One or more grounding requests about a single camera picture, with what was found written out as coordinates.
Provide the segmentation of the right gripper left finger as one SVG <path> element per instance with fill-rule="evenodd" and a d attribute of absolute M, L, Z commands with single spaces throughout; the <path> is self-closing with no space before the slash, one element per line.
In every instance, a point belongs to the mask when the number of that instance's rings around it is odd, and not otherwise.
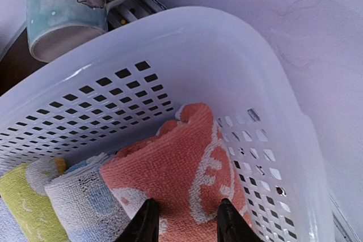
<path fill-rule="evenodd" d="M 117 242 L 157 242 L 159 239 L 159 206 L 147 199 L 129 222 Z"/>

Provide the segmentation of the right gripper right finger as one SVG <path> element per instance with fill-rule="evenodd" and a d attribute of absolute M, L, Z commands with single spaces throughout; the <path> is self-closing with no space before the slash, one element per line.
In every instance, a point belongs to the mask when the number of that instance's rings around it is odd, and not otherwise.
<path fill-rule="evenodd" d="M 262 242 L 229 199 L 224 198 L 217 211 L 218 242 Z"/>

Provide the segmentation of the blue polka dot towel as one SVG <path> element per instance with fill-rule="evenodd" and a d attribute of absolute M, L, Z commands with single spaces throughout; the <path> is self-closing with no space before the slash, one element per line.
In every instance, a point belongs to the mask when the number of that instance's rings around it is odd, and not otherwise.
<path fill-rule="evenodd" d="M 100 175 L 112 157 L 101 153 L 70 167 L 45 186 L 70 241 L 116 241 L 130 222 Z"/>

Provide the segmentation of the orange patterned towel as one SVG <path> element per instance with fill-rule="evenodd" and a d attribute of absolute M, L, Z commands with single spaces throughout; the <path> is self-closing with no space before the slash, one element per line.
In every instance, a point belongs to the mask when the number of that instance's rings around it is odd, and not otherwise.
<path fill-rule="evenodd" d="M 240 177 L 203 103 L 181 107 L 154 137 L 123 148 L 100 173 L 128 217 L 149 198 L 158 203 L 160 241 L 216 241 L 224 198 L 251 222 Z"/>

